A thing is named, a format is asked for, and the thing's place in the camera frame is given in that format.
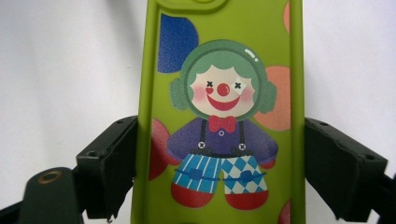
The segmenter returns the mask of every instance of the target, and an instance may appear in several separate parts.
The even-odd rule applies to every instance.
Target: clown eye
[[[240,95],[246,86],[247,84],[238,77],[233,84],[233,89]]]

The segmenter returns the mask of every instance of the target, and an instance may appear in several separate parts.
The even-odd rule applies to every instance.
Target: ear cup
[[[169,87],[172,106],[179,110],[186,109],[185,92],[183,92],[182,82],[179,78],[173,80]]]
[[[264,86],[264,90],[262,93],[262,104],[260,106],[260,112],[267,113],[274,109],[276,102],[276,86],[267,81]]]

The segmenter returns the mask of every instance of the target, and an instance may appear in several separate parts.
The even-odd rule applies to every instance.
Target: red shoe
[[[171,191],[173,198],[178,203],[190,208],[203,207],[209,203],[213,197],[212,193],[186,189],[175,183],[172,183]]]
[[[239,210],[252,210],[259,208],[268,199],[268,190],[255,193],[225,194],[228,204]]]

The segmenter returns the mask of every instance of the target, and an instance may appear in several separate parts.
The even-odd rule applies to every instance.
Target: rosy cheek
[[[240,100],[242,102],[252,102],[253,101],[253,94],[254,94],[254,89],[251,87],[246,87],[241,94]]]
[[[205,88],[194,87],[194,88],[192,88],[192,91],[194,93],[194,96],[192,98],[193,101],[202,102],[202,101],[204,101],[206,99],[206,90],[205,90]]]

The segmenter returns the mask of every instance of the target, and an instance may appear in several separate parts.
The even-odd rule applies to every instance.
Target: red nose
[[[221,83],[218,85],[218,94],[220,96],[226,96],[228,93],[230,93],[230,87],[227,84]]]

